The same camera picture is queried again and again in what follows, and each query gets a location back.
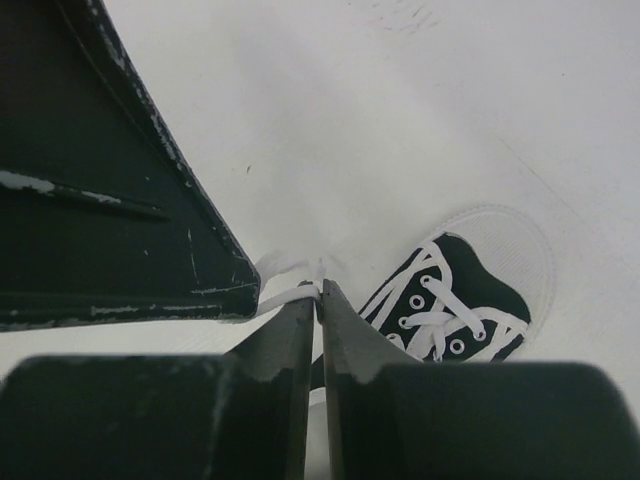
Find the shoelace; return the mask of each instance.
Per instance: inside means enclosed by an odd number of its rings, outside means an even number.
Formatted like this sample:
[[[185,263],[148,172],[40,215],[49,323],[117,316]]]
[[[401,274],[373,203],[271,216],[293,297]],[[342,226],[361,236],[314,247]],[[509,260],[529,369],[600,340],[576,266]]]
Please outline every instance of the shoelace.
[[[492,358],[500,349],[511,343],[517,335],[524,335],[528,326],[525,321],[491,307],[471,310],[454,295],[451,291],[451,285],[453,284],[451,269],[440,248],[435,243],[423,247],[423,250],[414,258],[411,265],[385,285],[377,295],[379,301],[371,302],[362,312],[362,316],[369,315],[384,301],[385,305],[383,305],[376,316],[376,320],[372,323],[374,328],[379,330],[408,282],[411,281],[416,272],[429,267],[438,267],[440,269],[442,281],[430,275],[423,275],[420,278],[420,284],[433,294],[436,301],[430,312],[419,312],[399,319],[398,323],[403,329],[410,329],[416,326],[421,328],[406,347],[399,335],[388,335],[387,338],[398,348],[422,360],[429,354],[431,344],[433,344],[435,347],[434,361],[442,361],[447,349],[446,337],[451,333],[461,328],[469,327],[476,341],[484,341],[486,339],[487,332],[482,319],[491,320],[498,325],[492,338],[491,348],[487,348],[484,352],[484,356],[487,358]],[[412,308],[416,310],[424,307],[424,299],[418,295],[412,297],[410,303]],[[444,312],[445,307],[453,313]]]
[[[314,265],[309,260],[296,259],[293,255],[281,251],[267,253],[258,260],[255,267],[261,280],[260,293],[262,293],[267,282],[269,282],[273,277],[282,275],[283,273],[290,272],[297,268],[307,267],[313,274],[315,274],[314,276],[316,277],[316,280],[324,279],[325,274],[322,259],[319,259],[318,263]],[[274,310],[286,303],[303,298],[313,298],[316,301],[320,301],[320,290],[315,285],[301,285],[299,287],[286,290],[260,302],[258,310],[256,311],[256,317],[270,312],[271,310]]]

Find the metal plate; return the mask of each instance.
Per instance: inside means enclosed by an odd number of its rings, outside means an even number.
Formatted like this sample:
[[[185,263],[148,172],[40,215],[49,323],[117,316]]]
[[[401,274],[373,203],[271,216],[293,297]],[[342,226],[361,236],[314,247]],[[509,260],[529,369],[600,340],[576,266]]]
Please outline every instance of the metal plate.
[[[0,329],[252,316],[258,276],[103,4],[0,17]]]
[[[0,389],[0,478],[303,477],[313,300],[224,356],[43,357]]]

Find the black sneaker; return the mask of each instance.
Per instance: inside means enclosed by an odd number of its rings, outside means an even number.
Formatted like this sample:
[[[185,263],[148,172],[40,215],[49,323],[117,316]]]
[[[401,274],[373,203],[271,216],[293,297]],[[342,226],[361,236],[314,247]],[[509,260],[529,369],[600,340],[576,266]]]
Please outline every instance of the black sneaker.
[[[553,296],[544,236],[523,215],[482,207],[428,236],[360,311],[423,361],[503,360],[531,340]],[[324,386],[314,363],[312,388]]]

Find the floor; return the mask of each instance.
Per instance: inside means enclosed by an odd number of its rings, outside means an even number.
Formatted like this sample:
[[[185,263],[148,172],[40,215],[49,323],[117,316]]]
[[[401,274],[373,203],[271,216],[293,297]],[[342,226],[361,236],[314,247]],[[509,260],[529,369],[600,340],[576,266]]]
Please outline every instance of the floor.
[[[323,257],[359,307],[431,227],[516,208],[558,263],[522,356],[600,366],[640,417],[640,3],[106,4],[254,260]],[[224,351],[264,320],[3,334],[0,374],[41,352]]]

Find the black metal part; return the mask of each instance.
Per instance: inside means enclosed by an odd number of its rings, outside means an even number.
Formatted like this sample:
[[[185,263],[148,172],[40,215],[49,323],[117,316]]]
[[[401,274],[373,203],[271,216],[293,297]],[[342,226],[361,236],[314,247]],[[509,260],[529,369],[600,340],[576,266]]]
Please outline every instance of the black metal part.
[[[250,318],[259,278],[100,0],[0,1],[0,330]]]
[[[422,364],[329,281],[321,323],[333,480],[640,478],[635,423],[593,367]]]
[[[0,391],[0,478],[300,479],[313,300],[224,356],[42,357]]]

